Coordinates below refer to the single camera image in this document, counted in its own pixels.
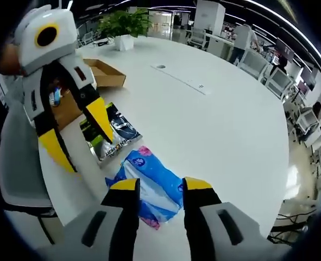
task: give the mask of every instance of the yellow circle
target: yellow circle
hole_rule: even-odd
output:
[[[46,25],[44,25],[44,26],[41,26],[41,27],[37,30],[37,33],[36,33],[36,35],[35,35],[35,46],[37,46],[38,48],[43,48],[43,47],[47,47],[47,46],[49,45],[49,44],[47,44],[47,45],[45,45],[45,46],[41,46],[41,45],[38,44],[37,41],[38,41],[38,38],[39,38],[40,34],[41,34],[45,29],[50,28],[50,27],[55,28],[55,30],[56,30],[56,36],[55,36],[55,38],[54,38],[49,44],[51,44],[52,42],[55,41],[55,39],[58,37],[58,34],[59,34],[59,26],[58,26],[56,23],[49,23],[49,24],[46,24]]]

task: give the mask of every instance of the cardboard box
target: cardboard box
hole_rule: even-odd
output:
[[[98,88],[123,86],[126,75],[100,60],[84,59],[84,62],[90,66]],[[60,104],[56,107],[52,106],[60,131],[82,114],[69,90],[62,89],[61,95]]]
[[[84,59],[95,76],[97,87],[122,87],[126,75],[97,59]]]

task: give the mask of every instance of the white pot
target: white pot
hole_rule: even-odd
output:
[[[127,51],[134,48],[134,39],[130,34],[116,36],[115,45],[117,50]]]

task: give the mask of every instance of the ceiling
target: ceiling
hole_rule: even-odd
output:
[[[137,7],[158,7],[158,6],[182,6],[195,7],[197,0],[74,0],[71,7],[76,21],[89,19],[100,12],[108,13],[116,9],[125,9],[129,6]],[[226,14],[234,15],[266,30],[267,38],[281,39],[300,57],[295,57],[296,61],[302,64],[302,60],[321,69],[321,0],[297,1],[297,0],[213,0],[220,2],[226,8]],[[58,0],[38,0],[38,5],[50,3],[52,7],[58,6]],[[62,7],[68,5],[69,0],[62,0]],[[282,18],[265,10],[263,5],[276,12],[286,20],[290,21],[300,30],[309,41],[305,40],[296,30]],[[101,5],[97,8],[89,9],[94,5]],[[195,8],[170,7],[168,10],[189,10],[194,16]],[[226,16],[225,20],[230,23],[239,22],[231,16]]]

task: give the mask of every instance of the green plant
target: green plant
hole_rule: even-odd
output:
[[[137,10],[133,14],[125,11],[116,11],[109,17],[100,20],[98,30],[107,37],[116,37],[124,34],[138,37],[140,34],[146,35],[150,25],[151,22],[145,10]]]

